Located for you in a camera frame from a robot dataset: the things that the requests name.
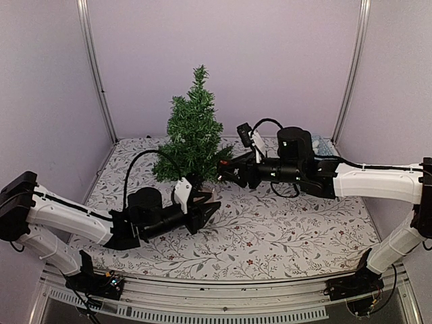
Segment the dark red bauble ornament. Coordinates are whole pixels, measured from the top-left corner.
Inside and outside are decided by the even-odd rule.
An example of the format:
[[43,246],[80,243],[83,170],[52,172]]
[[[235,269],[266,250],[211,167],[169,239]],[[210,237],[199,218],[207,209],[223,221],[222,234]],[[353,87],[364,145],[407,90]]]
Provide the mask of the dark red bauble ornament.
[[217,164],[217,173],[218,173],[218,180],[222,181],[223,177],[225,176],[226,167],[228,162],[225,160],[220,160]]

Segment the white cotton ornament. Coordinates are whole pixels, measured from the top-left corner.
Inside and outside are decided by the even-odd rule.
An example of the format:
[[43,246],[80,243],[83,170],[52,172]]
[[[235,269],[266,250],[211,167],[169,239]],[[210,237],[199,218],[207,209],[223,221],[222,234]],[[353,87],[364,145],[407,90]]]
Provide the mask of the white cotton ornament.
[[312,146],[313,146],[313,151],[315,153],[318,153],[319,152],[319,147],[320,147],[320,141],[319,140],[314,140],[313,143],[312,143]]

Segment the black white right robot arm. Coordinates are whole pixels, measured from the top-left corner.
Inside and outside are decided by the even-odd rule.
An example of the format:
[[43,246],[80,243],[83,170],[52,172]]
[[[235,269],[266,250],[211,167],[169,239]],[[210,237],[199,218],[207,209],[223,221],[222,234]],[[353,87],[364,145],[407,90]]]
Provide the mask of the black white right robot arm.
[[364,294],[394,262],[431,238],[431,159],[407,166],[365,165],[313,150],[311,133],[299,127],[277,132],[277,157],[265,155],[258,132],[248,124],[237,128],[249,153],[217,164],[219,179],[255,189],[261,182],[289,183],[319,198],[361,196],[405,201],[411,216],[381,243],[366,251],[349,280],[354,294]]

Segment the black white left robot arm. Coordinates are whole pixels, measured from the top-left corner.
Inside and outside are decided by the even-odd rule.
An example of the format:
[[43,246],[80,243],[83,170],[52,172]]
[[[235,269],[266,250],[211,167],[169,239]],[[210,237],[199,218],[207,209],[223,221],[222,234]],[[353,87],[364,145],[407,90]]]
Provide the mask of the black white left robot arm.
[[182,178],[163,207],[161,193],[145,187],[129,194],[122,211],[102,211],[60,197],[25,171],[1,189],[1,239],[33,250],[41,260],[56,266],[86,293],[100,287],[89,254],[72,250],[51,228],[86,238],[112,250],[131,250],[143,242],[184,226],[190,234],[201,230],[220,208],[211,193],[199,192]]

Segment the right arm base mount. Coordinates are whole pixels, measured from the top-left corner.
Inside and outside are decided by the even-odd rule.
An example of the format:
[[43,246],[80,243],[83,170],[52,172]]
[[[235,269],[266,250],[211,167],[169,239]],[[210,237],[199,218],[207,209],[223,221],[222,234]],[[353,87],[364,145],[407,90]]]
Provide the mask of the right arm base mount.
[[348,310],[358,318],[370,317],[372,314],[378,313],[381,309],[385,308],[391,301],[396,290],[398,274],[395,265],[392,264],[394,283],[391,292],[387,300],[381,306],[377,307],[381,301],[384,283],[381,274],[376,274],[367,268],[367,258],[371,251],[372,248],[369,248],[364,252],[356,271],[352,275],[328,279],[325,282],[326,287],[323,290],[323,295],[329,296],[330,301],[353,298],[377,291],[376,296],[370,295],[367,298],[361,298],[347,303]]

